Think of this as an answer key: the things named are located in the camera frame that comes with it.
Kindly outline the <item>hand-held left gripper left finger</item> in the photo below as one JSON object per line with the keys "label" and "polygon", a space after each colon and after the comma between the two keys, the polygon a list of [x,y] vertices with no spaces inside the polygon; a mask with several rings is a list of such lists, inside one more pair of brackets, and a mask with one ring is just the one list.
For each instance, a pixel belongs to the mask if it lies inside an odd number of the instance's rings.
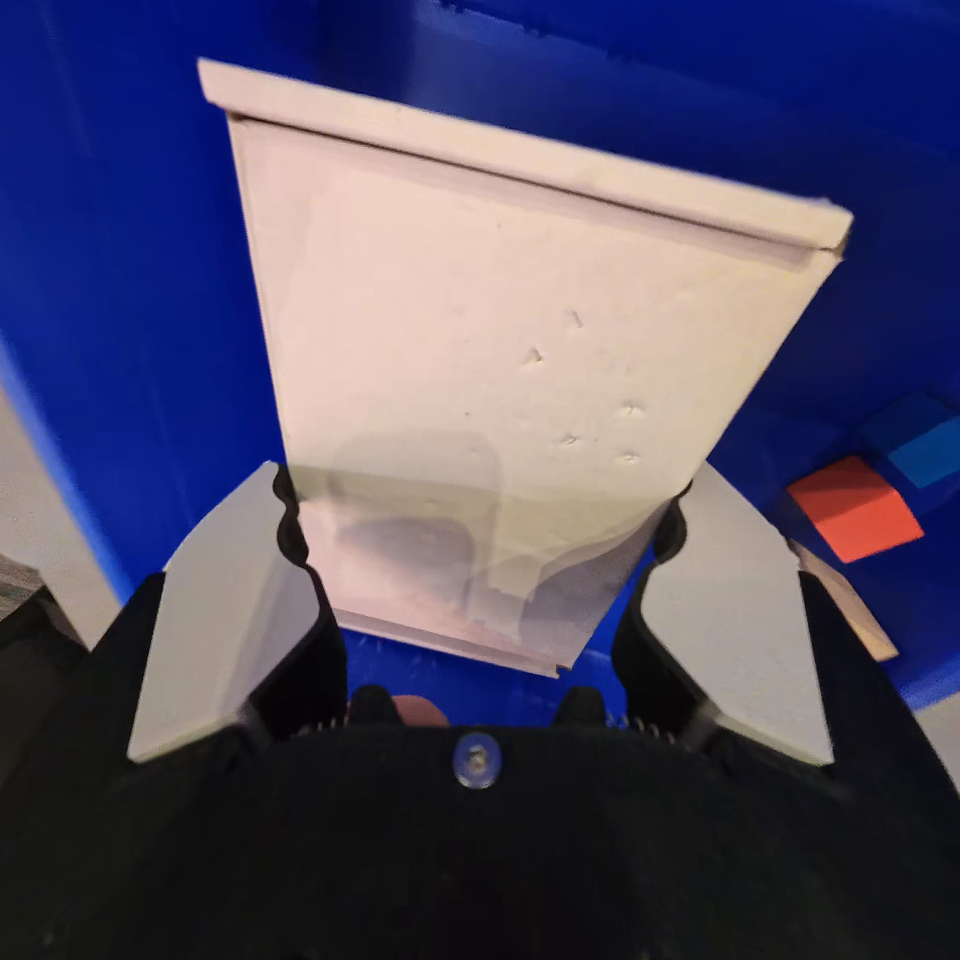
{"label": "hand-held left gripper left finger", "polygon": [[126,748],[159,760],[229,729],[270,743],[346,711],[346,648],[288,467],[264,462],[163,569]]}

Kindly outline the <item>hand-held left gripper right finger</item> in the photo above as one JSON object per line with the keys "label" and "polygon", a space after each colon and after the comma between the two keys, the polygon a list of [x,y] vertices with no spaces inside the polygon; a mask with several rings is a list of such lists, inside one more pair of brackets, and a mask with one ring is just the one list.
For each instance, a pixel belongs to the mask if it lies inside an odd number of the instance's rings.
{"label": "hand-held left gripper right finger", "polygon": [[610,648],[637,729],[698,750],[728,731],[834,761],[797,558],[711,465],[656,528]]}

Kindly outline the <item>beige wooden cube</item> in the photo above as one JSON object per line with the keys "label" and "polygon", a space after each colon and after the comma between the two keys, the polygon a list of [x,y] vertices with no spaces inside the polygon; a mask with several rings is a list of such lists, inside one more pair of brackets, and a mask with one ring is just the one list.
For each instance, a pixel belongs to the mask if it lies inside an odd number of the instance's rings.
{"label": "beige wooden cube", "polygon": [[789,538],[787,546],[797,557],[799,569],[816,577],[823,585],[872,658],[879,663],[897,658],[899,650],[851,583],[797,540]]}

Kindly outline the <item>red cube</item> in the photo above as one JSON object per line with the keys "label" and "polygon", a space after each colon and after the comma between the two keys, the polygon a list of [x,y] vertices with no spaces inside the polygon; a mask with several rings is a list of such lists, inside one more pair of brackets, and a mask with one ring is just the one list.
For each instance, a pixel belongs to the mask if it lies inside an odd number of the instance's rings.
{"label": "red cube", "polygon": [[858,455],[794,481],[786,493],[845,565],[925,536],[905,498]]}

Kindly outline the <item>blue cube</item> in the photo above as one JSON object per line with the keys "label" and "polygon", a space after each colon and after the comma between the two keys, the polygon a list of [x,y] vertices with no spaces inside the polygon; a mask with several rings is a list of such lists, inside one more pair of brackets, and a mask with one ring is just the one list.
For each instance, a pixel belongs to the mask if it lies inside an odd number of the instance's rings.
{"label": "blue cube", "polygon": [[958,474],[958,409],[927,393],[906,393],[867,417],[856,432],[918,489]]}

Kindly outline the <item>white cardboard box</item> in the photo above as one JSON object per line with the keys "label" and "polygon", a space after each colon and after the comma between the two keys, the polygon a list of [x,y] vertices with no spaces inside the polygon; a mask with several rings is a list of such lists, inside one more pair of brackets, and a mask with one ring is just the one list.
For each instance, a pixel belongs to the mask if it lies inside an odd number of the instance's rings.
{"label": "white cardboard box", "polygon": [[209,58],[342,626],[570,668],[854,215]]}

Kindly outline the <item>blue plastic bin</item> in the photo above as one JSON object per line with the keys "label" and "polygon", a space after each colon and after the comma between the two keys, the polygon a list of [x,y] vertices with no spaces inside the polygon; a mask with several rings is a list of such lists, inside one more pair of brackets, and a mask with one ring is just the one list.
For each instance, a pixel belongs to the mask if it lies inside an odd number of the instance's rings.
{"label": "blue plastic bin", "polygon": [[226,115],[198,60],[853,215],[707,458],[789,536],[848,453],[924,537],[848,577],[909,706],[958,692],[958,476],[858,436],[958,407],[958,2],[2,2],[2,369],[121,597],[285,458]]}

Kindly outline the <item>person's left hand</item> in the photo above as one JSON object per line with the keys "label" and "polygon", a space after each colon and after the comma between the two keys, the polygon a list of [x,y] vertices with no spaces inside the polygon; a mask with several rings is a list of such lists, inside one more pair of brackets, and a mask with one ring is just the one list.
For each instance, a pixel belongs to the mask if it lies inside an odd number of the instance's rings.
{"label": "person's left hand", "polygon": [[450,720],[438,706],[413,694],[400,694],[391,698],[400,722],[407,727],[448,728]]}

